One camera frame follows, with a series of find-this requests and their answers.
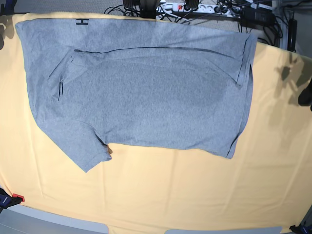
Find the yellow table cloth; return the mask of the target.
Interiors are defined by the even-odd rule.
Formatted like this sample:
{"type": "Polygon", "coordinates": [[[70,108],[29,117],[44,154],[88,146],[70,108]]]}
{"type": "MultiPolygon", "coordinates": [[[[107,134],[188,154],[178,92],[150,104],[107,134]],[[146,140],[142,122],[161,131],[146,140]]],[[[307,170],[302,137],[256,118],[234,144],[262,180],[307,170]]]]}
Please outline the yellow table cloth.
{"type": "Polygon", "coordinates": [[[112,144],[82,171],[36,125],[15,24],[2,16],[0,185],[24,206],[108,226],[112,234],[298,225],[312,204],[312,114],[297,105],[310,58],[258,43],[248,123],[232,159],[201,150],[112,144]]]}

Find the red black clamp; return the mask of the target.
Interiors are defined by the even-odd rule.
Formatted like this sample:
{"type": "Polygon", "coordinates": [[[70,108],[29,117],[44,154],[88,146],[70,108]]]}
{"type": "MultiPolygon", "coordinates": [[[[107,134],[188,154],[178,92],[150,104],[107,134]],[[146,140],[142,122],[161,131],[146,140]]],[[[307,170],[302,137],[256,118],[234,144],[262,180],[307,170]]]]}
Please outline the red black clamp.
{"type": "Polygon", "coordinates": [[[25,202],[25,199],[21,195],[12,194],[11,196],[3,189],[0,188],[0,213],[9,207],[25,202]]]}

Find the black clamp right corner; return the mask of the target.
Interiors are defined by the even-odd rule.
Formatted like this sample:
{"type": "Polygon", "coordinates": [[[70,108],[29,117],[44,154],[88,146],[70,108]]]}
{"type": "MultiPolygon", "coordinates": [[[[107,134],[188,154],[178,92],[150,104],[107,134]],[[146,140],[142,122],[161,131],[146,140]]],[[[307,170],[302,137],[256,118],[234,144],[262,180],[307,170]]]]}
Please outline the black clamp right corner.
{"type": "Polygon", "coordinates": [[[303,226],[303,225],[295,226],[295,225],[292,225],[292,226],[290,226],[290,230],[294,234],[312,234],[312,227],[311,226],[303,226]]]}

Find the white power strip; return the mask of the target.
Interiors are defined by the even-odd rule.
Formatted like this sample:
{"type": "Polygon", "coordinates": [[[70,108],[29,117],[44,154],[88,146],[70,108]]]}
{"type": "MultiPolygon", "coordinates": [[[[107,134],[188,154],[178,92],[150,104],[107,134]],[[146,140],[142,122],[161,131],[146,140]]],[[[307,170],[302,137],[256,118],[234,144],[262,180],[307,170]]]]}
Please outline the white power strip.
{"type": "Polygon", "coordinates": [[[177,2],[166,2],[161,1],[159,7],[157,8],[158,13],[168,14],[172,17],[176,16],[184,16],[188,14],[190,11],[191,15],[199,15],[199,16],[219,16],[219,17],[227,17],[227,18],[238,18],[240,13],[236,13],[234,10],[238,10],[239,8],[227,9],[226,6],[219,5],[210,5],[210,4],[199,4],[195,10],[186,10],[184,7],[185,3],[177,3],[177,2]]]}

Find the grey t-shirt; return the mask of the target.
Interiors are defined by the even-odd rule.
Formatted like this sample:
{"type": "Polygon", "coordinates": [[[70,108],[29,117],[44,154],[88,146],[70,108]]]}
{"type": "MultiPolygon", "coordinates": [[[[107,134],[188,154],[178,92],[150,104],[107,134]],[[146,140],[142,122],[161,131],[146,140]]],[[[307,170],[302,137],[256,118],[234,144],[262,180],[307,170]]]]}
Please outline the grey t-shirt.
{"type": "Polygon", "coordinates": [[[32,115],[87,172],[112,143],[232,158],[253,93],[256,36],[133,19],[15,26],[32,115]]]}

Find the black power adapter box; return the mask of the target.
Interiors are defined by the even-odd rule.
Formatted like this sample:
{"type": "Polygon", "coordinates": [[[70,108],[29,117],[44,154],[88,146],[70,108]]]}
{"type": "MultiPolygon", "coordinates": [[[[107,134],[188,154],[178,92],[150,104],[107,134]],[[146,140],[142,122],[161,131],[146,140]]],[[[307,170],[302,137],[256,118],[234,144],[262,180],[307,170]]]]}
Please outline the black power adapter box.
{"type": "Polygon", "coordinates": [[[275,24],[275,15],[271,11],[245,7],[241,11],[242,21],[262,26],[273,26],[275,24]]]}

